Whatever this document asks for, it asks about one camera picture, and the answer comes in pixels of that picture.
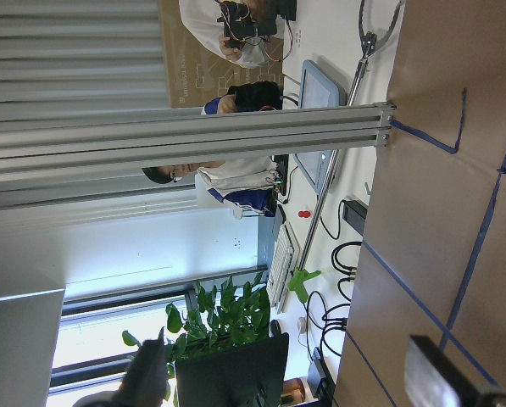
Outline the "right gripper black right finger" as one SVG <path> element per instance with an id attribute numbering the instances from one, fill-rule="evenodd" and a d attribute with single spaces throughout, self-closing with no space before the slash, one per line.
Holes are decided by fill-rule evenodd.
<path id="1" fill-rule="evenodd" d="M 404 386 L 413 406 L 474 406 L 475 386 L 427 336 L 409 337 Z"/>

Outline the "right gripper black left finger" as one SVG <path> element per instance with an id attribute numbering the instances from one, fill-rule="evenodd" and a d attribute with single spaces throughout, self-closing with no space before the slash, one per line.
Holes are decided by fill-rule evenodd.
<path id="1" fill-rule="evenodd" d="M 168 380 L 164 339 L 143 342 L 112 396 L 116 406 L 160 406 Z"/>

